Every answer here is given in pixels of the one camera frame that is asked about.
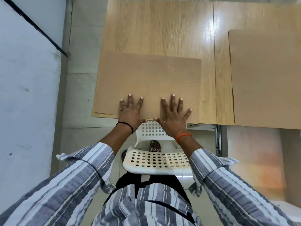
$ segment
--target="shirt sleeve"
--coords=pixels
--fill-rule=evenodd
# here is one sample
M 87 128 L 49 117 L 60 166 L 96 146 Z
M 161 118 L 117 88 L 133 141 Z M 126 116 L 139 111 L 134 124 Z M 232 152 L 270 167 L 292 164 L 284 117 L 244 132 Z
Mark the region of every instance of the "shirt sleeve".
M 198 149 L 190 156 L 195 183 L 189 191 L 200 196 L 201 186 L 224 225 L 296 225 L 279 207 L 229 169 L 227 161 Z
M 106 193 L 115 188 L 110 182 L 114 153 L 107 144 L 57 158 L 69 163 L 4 211 L 0 225 L 79 225 L 99 187 Z

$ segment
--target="hand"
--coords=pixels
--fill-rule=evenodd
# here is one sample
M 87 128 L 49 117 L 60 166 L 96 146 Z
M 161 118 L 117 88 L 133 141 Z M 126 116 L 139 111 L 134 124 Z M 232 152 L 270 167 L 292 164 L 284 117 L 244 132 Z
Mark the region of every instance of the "hand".
M 161 125 L 167 135 L 176 139 L 179 135 L 187 132 L 186 121 L 192 109 L 189 109 L 186 114 L 183 114 L 183 98 L 179 100 L 177 106 L 174 94 L 170 98 L 170 107 L 164 98 L 161 99 L 161 102 L 166 112 L 166 122 L 160 118 L 154 118 L 154 120 Z
M 118 121 L 128 123 L 132 126 L 133 130 L 136 131 L 139 126 L 145 122 L 145 119 L 140 118 L 140 108 L 142 106 L 142 103 L 143 97 L 139 99 L 136 107 L 134 107 L 134 100 L 131 94 L 128 95 L 127 103 L 125 103 L 124 100 L 121 99 L 121 112 L 119 113 Z

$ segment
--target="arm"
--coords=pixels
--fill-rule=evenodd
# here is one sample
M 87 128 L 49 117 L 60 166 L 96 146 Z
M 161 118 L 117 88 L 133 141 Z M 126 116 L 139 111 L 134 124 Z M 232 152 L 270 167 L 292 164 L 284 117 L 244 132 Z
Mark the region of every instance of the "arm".
M 131 95 L 128 106 L 121 100 L 118 120 L 136 130 L 145 121 L 139 116 L 142 102 L 134 107 Z M 67 166 L 4 211 L 0 225 L 79 225 L 99 187 L 108 194 L 115 188 L 110 182 L 114 154 L 131 133 L 128 125 L 117 124 L 99 143 L 57 156 Z
M 161 100 L 167 120 L 155 118 L 165 132 L 176 139 L 186 133 L 185 122 L 191 110 L 182 114 L 183 99 L 176 106 L 175 96 L 171 105 Z M 200 196 L 204 186 L 212 204 L 224 225 L 295 225 L 279 207 L 273 205 L 247 182 L 233 173 L 224 162 L 199 145 L 191 136 L 183 136 L 179 144 L 190 158 L 195 183 L 190 186 L 192 194 Z

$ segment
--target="tiled floor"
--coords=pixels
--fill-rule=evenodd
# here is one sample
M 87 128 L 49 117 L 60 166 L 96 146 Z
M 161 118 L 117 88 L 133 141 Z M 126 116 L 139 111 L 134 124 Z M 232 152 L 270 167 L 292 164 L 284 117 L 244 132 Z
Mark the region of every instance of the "tiled floor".
M 61 153 L 71 153 L 99 141 L 107 135 L 117 123 L 116 119 L 91 117 L 100 45 L 105 22 L 107 0 L 73 0 L 73 6 L 68 8 L 64 34 L 64 48 L 69 51 L 65 105 L 63 114 L 63 129 Z M 215 134 L 212 131 L 192 130 L 196 140 L 210 151 L 215 151 Z M 116 183 L 118 178 L 126 173 L 120 159 L 120 152 L 136 143 L 136 135 L 131 135 L 123 144 L 115 157 L 111 181 Z M 187 189 L 193 179 L 179 176 L 179 180 Z M 192 206 L 199 214 L 204 225 L 221 225 L 220 220 L 206 194 L 200 198 L 187 194 Z M 108 197 L 101 190 L 97 192 L 81 225 L 90 225 L 94 216 L 101 209 Z

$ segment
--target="left hand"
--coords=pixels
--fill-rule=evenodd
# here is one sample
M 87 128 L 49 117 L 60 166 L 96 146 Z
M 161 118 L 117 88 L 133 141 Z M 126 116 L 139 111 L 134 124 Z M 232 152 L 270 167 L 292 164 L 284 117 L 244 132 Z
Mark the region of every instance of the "left hand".
M 128 95 L 127 103 L 123 99 L 120 100 L 121 112 L 119 113 L 120 122 L 126 122 L 132 126 L 133 130 L 136 131 L 139 126 L 146 122 L 145 119 L 140 117 L 140 108 L 143 104 L 143 97 L 141 97 L 134 107 L 134 99 L 131 94 Z

